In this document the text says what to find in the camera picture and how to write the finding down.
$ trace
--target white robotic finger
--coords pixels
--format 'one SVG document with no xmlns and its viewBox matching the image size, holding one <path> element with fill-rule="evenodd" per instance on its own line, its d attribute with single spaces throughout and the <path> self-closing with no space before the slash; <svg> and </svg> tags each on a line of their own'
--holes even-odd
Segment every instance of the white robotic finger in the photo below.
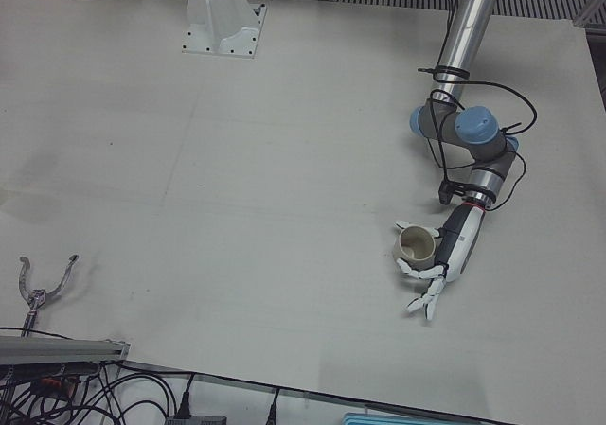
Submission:
<svg viewBox="0 0 606 425">
<path fill-rule="evenodd" d="M 431 284 L 429 285 L 429 288 L 427 289 L 427 292 L 421 297 L 417 297 L 410 304 L 408 304 L 406 310 L 409 313 L 413 313 L 423 308 L 424 306 L 425 317 L 427 318 L 427 321 L 431 321 L 434 318 L 434 313 L 436 312 L 437 299 L 439 298 L 439 295 L 444 289 L 445 285 L 446 279 L 443 277 L 432 280 Z"/>
<path fill-rule="evenodd" d="M 402 272 L 413 278 L 418 278 L 419 280 L 431 280 L 444 274 L 444 266 L 434 266 L 425 271 L 417 271 L 410 267 L 403 259 L 398 259 L 396 263 L 400 266 Z"/>
</svg>

